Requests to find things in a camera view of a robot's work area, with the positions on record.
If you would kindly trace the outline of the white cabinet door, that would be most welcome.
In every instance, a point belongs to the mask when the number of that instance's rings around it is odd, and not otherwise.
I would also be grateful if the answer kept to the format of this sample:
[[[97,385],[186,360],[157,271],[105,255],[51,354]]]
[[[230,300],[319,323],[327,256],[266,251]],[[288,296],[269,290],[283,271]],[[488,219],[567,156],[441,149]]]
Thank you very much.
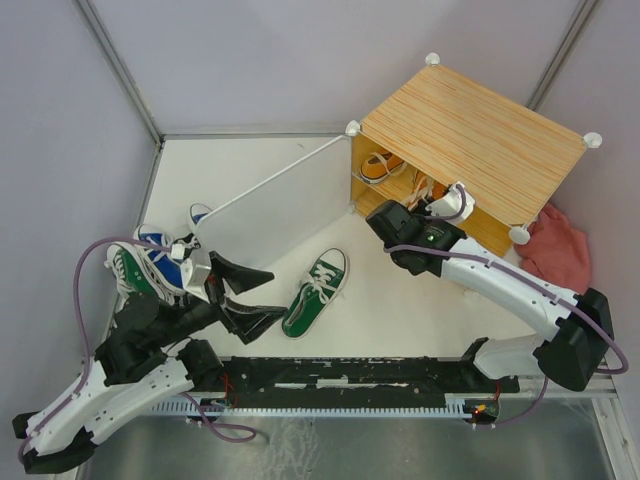
[[[197,225],[201,246],[262,269],[346,213],[351,202],[351,139],[337,136]]]

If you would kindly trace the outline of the wooden shoe cabinet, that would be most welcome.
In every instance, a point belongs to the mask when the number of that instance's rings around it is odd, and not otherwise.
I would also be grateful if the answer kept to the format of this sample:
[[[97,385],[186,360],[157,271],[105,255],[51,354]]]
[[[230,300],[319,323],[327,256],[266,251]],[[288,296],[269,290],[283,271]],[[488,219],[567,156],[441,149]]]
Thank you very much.
[[[524,243],[585,151],[602,144],[596,132],[575,133],[442,65],[437,53],[346,131],[353,138],[351,201],[360,215],[404,200],[416,171],[446,187],[461,182],[475,207],[460,227],[498,256]],[[359,170],[373,152],[391,152],[407,168],[367,184]]]

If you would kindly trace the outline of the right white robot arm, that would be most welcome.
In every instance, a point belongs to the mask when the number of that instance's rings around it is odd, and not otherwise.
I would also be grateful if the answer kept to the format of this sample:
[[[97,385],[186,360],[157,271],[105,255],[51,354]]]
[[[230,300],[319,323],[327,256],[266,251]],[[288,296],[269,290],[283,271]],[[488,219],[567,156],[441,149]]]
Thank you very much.
[[[533,334],[482,341],[458,368],[467,389],[494,379],[541,373],[559,386],[583,391],[614,344],[607,297],[560,287],[516,268],[485,250],[462,229],[388,200],[366,218],[400,268],[451,280],[514,314]]]

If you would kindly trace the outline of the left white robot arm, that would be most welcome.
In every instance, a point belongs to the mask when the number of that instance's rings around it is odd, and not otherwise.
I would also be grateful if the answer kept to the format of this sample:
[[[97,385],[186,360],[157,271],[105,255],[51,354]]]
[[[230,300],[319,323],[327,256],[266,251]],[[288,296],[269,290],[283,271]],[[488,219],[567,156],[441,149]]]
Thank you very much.
[[[90,355],[86,370],[47,408],[17,415],[19,458],[28,474],[58,474],[86,462],[120,427],[167,397],[217,387],[223,364],[193,334],[221,323],[243,343],[257,340],[285,308],[247,306],[226,293],[244,293],[274,279],[217,252],[204,279],[207,300],[171,305],[155,293],[135,293],[116,314],[116,327]]]

